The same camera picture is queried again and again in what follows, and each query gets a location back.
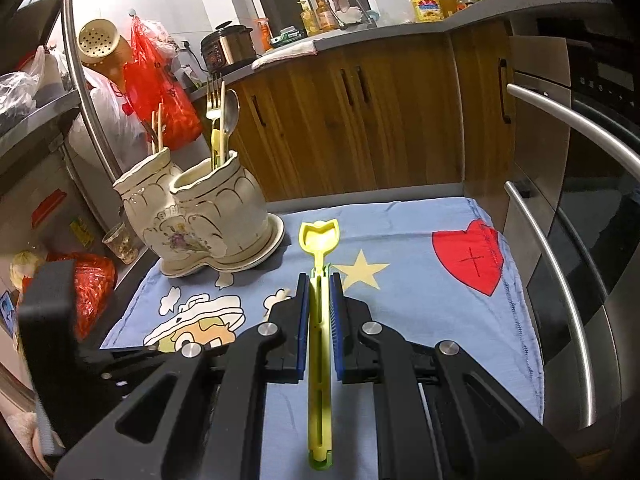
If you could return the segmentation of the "cream floral ceramic utensil holder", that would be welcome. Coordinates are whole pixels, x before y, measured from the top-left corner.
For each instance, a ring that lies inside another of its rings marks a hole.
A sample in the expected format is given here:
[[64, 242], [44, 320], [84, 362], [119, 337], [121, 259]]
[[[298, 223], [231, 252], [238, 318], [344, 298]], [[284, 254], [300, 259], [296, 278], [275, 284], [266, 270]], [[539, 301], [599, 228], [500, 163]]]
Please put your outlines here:
[[203, 266], [221, 273], [254, 268], [284, 237], [283, 220], [267, 211], [262, 188], [235, 151], [218, 168], [206, 158], [181, 170], [163, 148], [113, 188], [130, 226], [160, 259], [160, 272], [168, 278]]

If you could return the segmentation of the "electric pressure cooker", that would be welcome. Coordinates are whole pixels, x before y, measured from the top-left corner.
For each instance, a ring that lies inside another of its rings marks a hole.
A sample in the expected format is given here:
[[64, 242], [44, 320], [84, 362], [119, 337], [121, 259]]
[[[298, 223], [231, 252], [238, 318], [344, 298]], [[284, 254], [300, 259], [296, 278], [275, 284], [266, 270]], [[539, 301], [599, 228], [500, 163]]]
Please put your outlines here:
[[228, 74], [252, 64], [257, 58], [253, 29], [226, 21], [205, 36], [200, 43], [201, 55], [211, 75]]

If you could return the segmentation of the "gold colander ladle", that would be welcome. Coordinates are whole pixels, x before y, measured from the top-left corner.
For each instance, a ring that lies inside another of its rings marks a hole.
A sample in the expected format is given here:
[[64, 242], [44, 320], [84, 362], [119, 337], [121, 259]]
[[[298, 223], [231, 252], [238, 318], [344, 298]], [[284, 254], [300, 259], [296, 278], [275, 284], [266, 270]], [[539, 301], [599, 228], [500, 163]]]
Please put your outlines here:
[[132, 61], [128, 41], [109, 20], [97, 18], [79, 29], [77, 45], [83, 66], [109, 79], [125, 92], [124, 66]]

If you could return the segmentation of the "yellow bottle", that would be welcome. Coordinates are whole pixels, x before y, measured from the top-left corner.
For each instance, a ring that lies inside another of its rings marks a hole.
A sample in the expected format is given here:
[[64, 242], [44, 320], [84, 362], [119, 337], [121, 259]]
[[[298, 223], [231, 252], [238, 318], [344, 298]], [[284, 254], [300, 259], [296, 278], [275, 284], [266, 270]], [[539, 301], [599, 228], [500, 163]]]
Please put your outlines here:
[[305, 27], [306, 33], [308, 37], [316, 36], [320, 32], [320, 27], [316, 18], [316, 14], [311, 10], [306, 1], [299, 1], [300, 8], [302, 12], [300, 12], [300, 18], [303, 21], [303, 25]]

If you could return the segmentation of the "amber bottle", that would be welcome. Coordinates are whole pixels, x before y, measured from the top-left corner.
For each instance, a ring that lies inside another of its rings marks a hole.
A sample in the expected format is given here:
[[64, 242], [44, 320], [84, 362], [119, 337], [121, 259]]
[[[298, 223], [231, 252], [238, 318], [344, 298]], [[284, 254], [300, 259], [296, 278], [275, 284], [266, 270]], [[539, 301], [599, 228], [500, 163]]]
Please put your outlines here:
[[338, 29], [337, 21], [326, 0], [316, 0], [316, 14], [322, 32]]

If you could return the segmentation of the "yellow green plastic utensil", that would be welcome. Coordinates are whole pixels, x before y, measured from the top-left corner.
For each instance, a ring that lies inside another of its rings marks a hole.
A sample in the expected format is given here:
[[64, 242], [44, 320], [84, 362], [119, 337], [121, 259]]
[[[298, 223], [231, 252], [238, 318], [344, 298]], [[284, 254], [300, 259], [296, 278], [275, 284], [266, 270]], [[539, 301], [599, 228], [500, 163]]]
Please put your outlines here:
[[331, 305], [326, 256], [340, 242], [336, 219], [303, 222], [298, 244], [314, 258], [309, 274], [308, 320], [308, 460], [315, 470], [332, 466]]

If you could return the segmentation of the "red plastic bag on shelf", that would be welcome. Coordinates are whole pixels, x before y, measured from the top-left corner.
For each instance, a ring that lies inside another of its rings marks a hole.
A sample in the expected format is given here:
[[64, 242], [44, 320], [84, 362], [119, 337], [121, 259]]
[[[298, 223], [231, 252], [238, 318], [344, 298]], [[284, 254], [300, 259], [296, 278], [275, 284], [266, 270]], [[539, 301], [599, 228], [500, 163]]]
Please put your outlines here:
[[64, 260], [74, 262], [75, 334], [78, 340], [84, 340], [107, 307], [116, 284], [117, 271], [110, 258], [88, 252], [49, 252], [47, 255], [47, 262]]

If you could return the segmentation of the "white towel on counter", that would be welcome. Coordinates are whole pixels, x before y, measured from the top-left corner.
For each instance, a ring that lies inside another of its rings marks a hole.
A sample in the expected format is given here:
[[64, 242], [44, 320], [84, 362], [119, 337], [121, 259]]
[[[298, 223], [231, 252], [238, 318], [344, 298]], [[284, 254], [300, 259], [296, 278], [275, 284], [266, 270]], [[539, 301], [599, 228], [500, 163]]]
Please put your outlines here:
[[252, 63], [252, 70], [283, 61], [292, 60], [293, 58], [302, 58], [303, 56], [316, 55], [318, 50], [313, 39], [306, 39], [293, 42], [287, 46], [274, 49], [272, 52], [262, 55]]

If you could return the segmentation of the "silver spoon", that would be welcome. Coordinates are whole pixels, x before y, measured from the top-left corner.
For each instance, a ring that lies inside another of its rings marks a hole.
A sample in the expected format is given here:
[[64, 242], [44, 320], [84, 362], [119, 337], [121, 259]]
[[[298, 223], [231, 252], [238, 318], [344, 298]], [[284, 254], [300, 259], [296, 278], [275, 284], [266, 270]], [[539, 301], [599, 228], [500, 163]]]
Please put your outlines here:
[[233, 89], [229, 89], [224, 98], [224, 126], [221, 128], [221, 162], [223, 164], [229, 158], [229, 139], [238, 124], [239, 117], [238, 95]]

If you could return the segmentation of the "blue cartoon cloth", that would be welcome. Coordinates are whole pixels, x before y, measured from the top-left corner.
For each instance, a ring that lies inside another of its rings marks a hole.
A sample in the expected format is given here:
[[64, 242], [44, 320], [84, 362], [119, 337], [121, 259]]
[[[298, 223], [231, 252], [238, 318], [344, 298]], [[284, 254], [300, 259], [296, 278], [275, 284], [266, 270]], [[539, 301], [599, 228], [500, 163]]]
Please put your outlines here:
[[347, 296], [408, 341], [461, 344], [535, 417], [544, 414], [544, 364], [523, 286], [506, 239], [466, 197], [345, 205], [287, 214], [281, 246], [260, 266], [203, 269], [168, 278], [152, 268], [103, 339], [106, 348], [186, 342], [228, 344], [269, 318], [310, 271], [303, 223], [336, 220], [329, 254]]

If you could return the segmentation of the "plastic cup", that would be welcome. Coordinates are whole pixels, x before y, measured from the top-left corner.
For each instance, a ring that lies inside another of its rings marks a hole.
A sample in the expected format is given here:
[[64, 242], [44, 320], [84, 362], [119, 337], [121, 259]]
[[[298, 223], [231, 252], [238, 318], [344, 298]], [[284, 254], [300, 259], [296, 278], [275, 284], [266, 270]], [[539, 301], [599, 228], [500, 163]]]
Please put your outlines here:
[[124, 222], [113, 226], [102, 238], [102, 243], [126, 266], [138, 258], [139, 249], [134, 234]]

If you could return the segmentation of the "wooden kitchen cabinets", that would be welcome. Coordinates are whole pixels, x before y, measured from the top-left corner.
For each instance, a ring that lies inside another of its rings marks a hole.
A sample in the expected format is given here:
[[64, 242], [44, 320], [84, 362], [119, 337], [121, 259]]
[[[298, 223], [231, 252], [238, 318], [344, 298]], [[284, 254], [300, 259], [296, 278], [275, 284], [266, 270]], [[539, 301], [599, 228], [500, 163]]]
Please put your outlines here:
[[512, 162], [509, 53], [497, 20], [242, 70], [232, 148], [270, 200], [459, 183], [487, 202]]

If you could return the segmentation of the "red plastic bag hanging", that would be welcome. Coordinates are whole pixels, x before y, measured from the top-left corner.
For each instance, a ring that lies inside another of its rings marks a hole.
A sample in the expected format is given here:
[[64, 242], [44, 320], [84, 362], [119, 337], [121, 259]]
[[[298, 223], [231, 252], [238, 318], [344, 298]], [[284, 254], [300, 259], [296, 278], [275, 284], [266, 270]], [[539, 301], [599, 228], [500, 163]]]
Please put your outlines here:
[[170, 63], [152, 39], [152, 30], [137, 16], [131, 19], [131, 61], [122, 66], [126, 98], [142, 122], [151, 122], [161, 105], [163, 146], [180, 150], [202, 133], [201, 122]]

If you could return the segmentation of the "yellow oil jug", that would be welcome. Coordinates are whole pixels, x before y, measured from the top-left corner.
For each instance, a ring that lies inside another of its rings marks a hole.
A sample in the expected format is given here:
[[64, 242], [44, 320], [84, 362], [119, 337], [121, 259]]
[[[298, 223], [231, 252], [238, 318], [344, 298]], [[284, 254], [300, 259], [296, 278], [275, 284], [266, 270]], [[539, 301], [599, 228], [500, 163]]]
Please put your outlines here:
[[444, 19], [439, 0], [410, 0], [418, 23], [435, 23]]

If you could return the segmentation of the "built-in oven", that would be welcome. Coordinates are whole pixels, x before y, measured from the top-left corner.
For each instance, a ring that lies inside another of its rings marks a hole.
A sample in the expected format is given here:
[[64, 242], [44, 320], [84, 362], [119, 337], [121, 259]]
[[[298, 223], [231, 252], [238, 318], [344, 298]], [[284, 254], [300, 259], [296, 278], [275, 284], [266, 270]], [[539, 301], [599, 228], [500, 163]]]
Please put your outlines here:
[[506, 237], [544, 370], [544, 424], [579, 456], [639, 419], [639, 46], [601, 20], [511, 39]]

